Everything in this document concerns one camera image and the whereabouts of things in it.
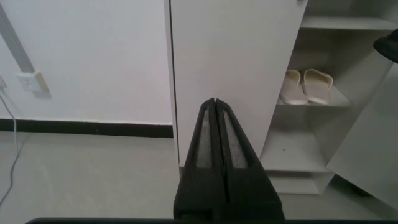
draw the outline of cabinet shelf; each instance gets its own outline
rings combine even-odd
[[[315,136],[304,127],[271,127],[260,161],[267,171],[330,172]]]
[[[329,90],[330,94],[330,103],[329,105],[321,105],[318,103],[307,103],[305,105],[301,106],[340,106],[340,107],[350,107],[352,104],[347,97],[345,97],[344,94],[342,94],[335,86],[331,86]],[[288,105],[287,103],[283,102],[280,98],[278,99],[277,102],[278,105]]]
[[[351,30],[395,30],[393,22],[376,17],[360,16],[312,16],[303,17],[301,28],[351,29]]]
[[[278,194],[319,194],[315,179],[309,173],[267,172]]]

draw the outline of slipper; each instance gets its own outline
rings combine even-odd
[[[300,84],[300,72],[296,70],[287,70],[285,79],[280,90],[280,98],[290,105],[304,105],[308,103],[303,88]]]
[[[304,72],[302,85],[308,101],[328,105],[330,102],[329,89],[333,84],[333,78],[315,69]]]

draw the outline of white cable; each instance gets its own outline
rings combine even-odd
[[[1,96],[1,94],[0,94],[0,99],[1,99],[2,103],[4,104],[4,106],[6,107],[7,112],[10,114],[10,116],[12,117],[12,120],[14,122],[14,142],[15,142],[15,149],[16,149],[16,152],[17,152],[17,156],[15,157],[14,163],[12,164],[12,167],[11,167],[11,170],[10,170],[10,187],[8,188],[6,194],[4,194],[4,196],[2,197],[2,199],[0,201],[0,208],[1,208],[1,205],[2,205],[3,201],[6,199],[8,193],[12,189],[12,185],[14,184],[13,174],[14,174],[15,163],[17,163],[17,160],[19,158],[19,148],[18,148],[18,142],[17,142],[17,121],[15,120],[14,115],[12,115],[10,109],[8,108],[6,102],[4,101],[3,97]]]

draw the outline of black object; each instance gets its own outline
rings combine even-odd
[[[284,220],[275,189],[231,107],[221,100],[200,107],[174,219]]]
[[[398,29],[392,31],[387,37],[380,37],[373,47],[389,60],[398,63]]]
[[[32,133],[94,134],[173,138],[172,125],[96,123],[79,121],[34,121],[17,119],[18,131]],[[0,119],[0,131],[13,131],[11,119]]]

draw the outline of tiled floor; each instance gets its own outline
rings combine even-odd
[[[40,133],[18,138],[21,156],[0,223],[37,217],[172,218],[179,182],[172,139]],[[0,195],[9,185],[14,155],[12,133],[0,132]],[[347,192],[332,185],[322,196],[280,197],[289,219],[391,215],[371,212],[373,198]]]

